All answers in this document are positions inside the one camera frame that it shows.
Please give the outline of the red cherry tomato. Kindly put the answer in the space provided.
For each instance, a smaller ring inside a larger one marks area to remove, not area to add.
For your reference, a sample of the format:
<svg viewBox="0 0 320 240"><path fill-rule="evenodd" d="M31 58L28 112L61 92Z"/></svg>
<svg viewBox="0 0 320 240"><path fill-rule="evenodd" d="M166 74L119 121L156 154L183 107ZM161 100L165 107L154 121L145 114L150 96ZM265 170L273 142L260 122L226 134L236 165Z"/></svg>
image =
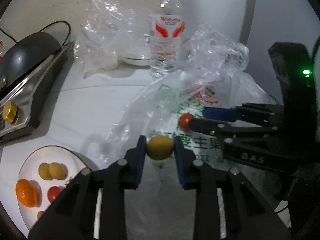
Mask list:
<svg viewBox="0 0 320 240"><path fill-rule="evenodd" d="M50 187L47 192L47 198L48 198L49 202L52 203L54 200L56 200L56 198L59 196L61 191L62 191L62 189L58 186Z"/></svg>
<svg viewBox="0 0 320 240"><path fill-rule="evenodd" d="M184 131L189 130L189 121L194 119L195 116L193 116L190 113L184 113L180 116L178 120L178 128Z"/></svg>

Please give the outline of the crumpled bag right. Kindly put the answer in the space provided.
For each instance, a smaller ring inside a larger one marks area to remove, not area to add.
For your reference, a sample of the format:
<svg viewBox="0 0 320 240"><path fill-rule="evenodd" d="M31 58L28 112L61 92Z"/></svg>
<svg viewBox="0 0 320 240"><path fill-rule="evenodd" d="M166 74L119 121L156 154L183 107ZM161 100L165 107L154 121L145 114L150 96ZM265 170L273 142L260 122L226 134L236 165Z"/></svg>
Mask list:
<svg viewBox="0 0 320 240"><path fill-rule="evenodd" d="M249 49L205 24L191 36L185 70L208 82L243 76L249 63Z"/></svg>

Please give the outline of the yellow green longan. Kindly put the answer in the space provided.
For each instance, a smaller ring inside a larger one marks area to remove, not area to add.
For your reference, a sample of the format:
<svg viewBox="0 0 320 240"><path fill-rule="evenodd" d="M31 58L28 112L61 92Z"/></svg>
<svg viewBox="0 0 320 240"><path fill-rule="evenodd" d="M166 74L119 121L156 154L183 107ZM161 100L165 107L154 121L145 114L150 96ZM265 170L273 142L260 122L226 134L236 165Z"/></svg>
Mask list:
<svg viewBox="0 0 320 240"><path fill-rule="evenodd" d="M52 180L53 179L52 176L50 175L50 172L49 172L49 164L48 163L41 163L38 168L38 173L39 173L39 176L43 180Z"/></svg>
<svg viewBox="0 0 320 240"><path fill-rule="evenodd" d="M153 160L164 160L172 155L174 141L167 136L157 135L151 138L146 145L147 155Z"/></svg>
<svg viewBox="0 0 320 240"><path fill-rule="evenodd" d="M40 219L40 217L44 214L44 211L39 211L37 213L37 219Z"/></svg>

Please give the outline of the crumpled clear plastic bag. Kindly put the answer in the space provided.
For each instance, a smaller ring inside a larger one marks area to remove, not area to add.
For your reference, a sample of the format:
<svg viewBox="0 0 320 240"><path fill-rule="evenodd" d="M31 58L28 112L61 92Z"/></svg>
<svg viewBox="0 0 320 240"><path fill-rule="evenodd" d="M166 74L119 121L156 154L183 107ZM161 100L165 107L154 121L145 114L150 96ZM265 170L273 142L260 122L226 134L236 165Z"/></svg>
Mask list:
<svg viewBox="0 0 320 240"><path fill-rule="evenodd" d="M127 8L116 0L86 0L85 12L74 45L84 78L117 69L126 55L151 58L149 10Z"/></svg>

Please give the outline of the steel induction cooker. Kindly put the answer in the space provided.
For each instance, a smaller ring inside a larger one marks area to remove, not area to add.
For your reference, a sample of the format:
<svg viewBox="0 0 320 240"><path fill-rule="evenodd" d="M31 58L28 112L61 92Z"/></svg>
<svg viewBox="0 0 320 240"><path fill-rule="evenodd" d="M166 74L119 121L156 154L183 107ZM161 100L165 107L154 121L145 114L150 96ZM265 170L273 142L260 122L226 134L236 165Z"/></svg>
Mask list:
<svg viewBox="0 0 320 240"><path fill-rule="evenodd" d="M1 144L26 137L40 125L49 92L74 43L50 55L1 100Z"/></svg>

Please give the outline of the white round plate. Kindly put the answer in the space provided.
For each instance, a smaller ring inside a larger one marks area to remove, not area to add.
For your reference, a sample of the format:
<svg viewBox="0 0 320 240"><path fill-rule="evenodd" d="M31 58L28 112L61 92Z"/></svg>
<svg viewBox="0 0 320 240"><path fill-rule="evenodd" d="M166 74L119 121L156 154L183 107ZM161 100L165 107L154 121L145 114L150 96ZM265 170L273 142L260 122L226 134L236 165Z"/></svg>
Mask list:
<svg viewBox="0 0 320 240"><path fill-rule="evenodd" d="M60 163L66 169L66 178L64 180L44 180L40 177L38 169L42 163ZM26 179L37 189L39 194L39 204L35 207L26 207L18 202L22 219L27 227L31 229L37 222L37 214L45 211L50 202L47 198L47 192L52 186L64 188L83 168L87 165L73 152L60 146L44 146L33 153L24 161L18 178Z"/></svg>

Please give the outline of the grey refrigerator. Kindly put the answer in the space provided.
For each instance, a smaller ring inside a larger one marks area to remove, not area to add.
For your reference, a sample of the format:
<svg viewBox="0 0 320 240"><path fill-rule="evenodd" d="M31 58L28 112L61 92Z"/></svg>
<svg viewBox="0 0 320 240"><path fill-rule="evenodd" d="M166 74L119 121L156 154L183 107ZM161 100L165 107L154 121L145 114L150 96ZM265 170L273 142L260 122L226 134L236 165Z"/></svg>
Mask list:
<svg viewBox="0 0 320 240"><path fill-rule="evenodd" d="M268 49L276 42L296 42L311 51L319 36L319 19L307 0L247 0L246 19L246 72L267 94L282 102Z"/></svg>

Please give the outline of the printed clear plastic bag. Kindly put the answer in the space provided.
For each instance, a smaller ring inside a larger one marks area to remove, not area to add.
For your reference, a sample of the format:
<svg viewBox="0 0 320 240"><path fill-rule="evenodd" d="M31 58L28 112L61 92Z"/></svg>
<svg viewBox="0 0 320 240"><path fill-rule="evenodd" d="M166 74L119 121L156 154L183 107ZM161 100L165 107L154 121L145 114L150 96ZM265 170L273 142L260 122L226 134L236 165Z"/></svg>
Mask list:
<svg viewBox="0 0 320 240"><path fill-rule="evenodd" d="M272 99L240 70L178 71L144 88L126 107L106 142L108 164L118 160L144 135L153 146L180 137L182 145L204 163L226 168L215 137L190 129L206 107L230 108ZM144 163L142 182L125 192L129 239L191 239L195 191L182 189L173 154L152 154Z"/></svg>

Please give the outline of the yellow green longan fruit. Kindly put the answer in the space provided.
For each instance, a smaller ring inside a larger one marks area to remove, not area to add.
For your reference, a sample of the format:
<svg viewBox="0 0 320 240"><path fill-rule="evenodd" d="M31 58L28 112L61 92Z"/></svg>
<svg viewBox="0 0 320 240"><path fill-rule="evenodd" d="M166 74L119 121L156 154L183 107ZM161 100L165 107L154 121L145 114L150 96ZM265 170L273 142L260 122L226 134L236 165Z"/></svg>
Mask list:
<svg viewBox="0 0 320 240"><path fill-rule="evenodd" d="M67 169L63 164L53 162L49 164L49 174L53 179L64 180L67 176Z"/></svg>

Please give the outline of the white dish under bag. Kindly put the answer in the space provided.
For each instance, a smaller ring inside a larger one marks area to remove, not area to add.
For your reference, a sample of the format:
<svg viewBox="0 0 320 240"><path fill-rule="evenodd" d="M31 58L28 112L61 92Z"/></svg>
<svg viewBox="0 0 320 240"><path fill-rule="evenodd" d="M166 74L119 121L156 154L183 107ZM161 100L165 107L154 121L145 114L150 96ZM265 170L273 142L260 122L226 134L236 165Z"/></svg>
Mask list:
<svg viewBox="0 0 320 240"><path fill-rule="evenodd" d="M144 66L150 65L150 57L145 57L145 56L136 57L132 55L126 55L126 56L123 56L123 62L133 66L144 67Z"/></svg>

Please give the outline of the clear water bottle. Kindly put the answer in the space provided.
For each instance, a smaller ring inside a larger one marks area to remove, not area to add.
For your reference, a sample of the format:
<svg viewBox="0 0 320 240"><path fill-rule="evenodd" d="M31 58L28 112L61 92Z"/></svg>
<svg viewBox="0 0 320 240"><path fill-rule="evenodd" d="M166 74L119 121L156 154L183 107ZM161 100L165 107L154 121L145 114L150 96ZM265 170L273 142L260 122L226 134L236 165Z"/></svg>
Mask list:
<svg viewBox="0 0 320 240"><path fill-rule="evenodd" d="M150 15L151 76L159 79L174 72L180 59L183 7L179 0L161 0Z"/></svg>

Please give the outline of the orange mandarin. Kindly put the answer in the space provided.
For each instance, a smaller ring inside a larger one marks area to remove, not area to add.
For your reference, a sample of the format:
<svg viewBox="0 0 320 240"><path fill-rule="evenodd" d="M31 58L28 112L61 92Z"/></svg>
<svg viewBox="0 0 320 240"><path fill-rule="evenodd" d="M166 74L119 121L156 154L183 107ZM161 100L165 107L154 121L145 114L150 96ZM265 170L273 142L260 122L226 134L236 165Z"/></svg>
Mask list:
<svg viewBox="0 0 320 240"><path fill-rule="evenodd" d="M39 195L36 188L26 179L20 179L15 186L18 201L26 207L36 207Z"/></svg>

